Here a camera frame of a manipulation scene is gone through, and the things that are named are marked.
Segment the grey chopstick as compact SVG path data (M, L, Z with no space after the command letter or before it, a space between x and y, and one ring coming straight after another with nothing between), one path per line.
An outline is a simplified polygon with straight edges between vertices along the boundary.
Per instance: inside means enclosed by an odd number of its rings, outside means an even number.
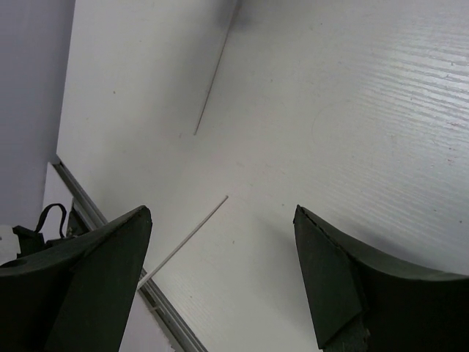
M191 232L183 238L183 240L151 271L146 272L145 275L139 280L136 290L139 291L143 286L151 279L157 272L159 272L171 258L178 253L181 248L189 242L190 239L198 232L201 228L215 215L215 213L223 206L223 204L229 199L229 195L225 195L224 198L191 230Z

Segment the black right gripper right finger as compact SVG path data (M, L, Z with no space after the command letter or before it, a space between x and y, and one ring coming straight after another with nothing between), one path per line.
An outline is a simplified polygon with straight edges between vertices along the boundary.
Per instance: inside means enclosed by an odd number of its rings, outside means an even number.
M401 260L297 206L295 243L321 351L466 351L468 277Z

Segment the white chopstick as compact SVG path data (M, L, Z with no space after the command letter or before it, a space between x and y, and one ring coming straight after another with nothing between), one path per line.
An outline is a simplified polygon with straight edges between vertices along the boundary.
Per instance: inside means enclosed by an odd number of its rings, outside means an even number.
M213 65L213 69L210 72L210 80L208 81L207 88L204 94L204 100L202 107L200 108L199 116L195 128L193 130L193 135L195 136L198 133L200 125L202 123L202 119L207 108L208 101L210 99L210 94L213 89L213 85L215 83L215 79L218 73L218 69L221 64L222 56L224 54L224 49L226 47L227 40L229 38L229 33L231 28L234 26L236 21L237 14L242 7L242 1L221 1L222 8L218 12L220 14L218 24L221 27L221 39L219 41L219 45L217 47L216 56L215 56L215 64Z

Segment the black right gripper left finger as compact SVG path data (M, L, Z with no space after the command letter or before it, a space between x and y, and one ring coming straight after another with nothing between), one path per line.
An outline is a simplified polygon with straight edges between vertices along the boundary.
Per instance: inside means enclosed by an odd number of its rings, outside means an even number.
M2 351L118 351L152 231L140 206L1 266Z

